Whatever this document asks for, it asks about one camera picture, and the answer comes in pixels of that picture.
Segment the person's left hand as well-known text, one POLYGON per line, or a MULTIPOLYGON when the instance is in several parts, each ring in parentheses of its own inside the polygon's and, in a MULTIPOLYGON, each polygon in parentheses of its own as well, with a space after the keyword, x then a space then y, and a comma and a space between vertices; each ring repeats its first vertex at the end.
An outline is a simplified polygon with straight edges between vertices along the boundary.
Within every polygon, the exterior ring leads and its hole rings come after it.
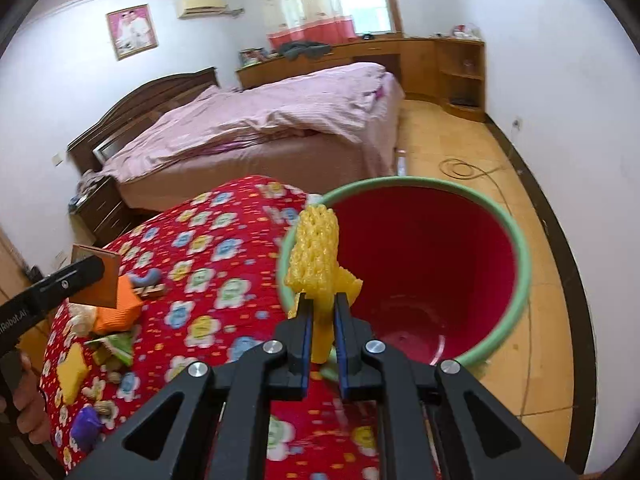
POLYGON ((11 404, 20 414, 17 429, 27 434, 32 444, 43 444, 50 440, 50 422, 46 411, 46 401, 39 390, 38 377, 25 353, 20 353, 22 376, 12 393, 11 404))

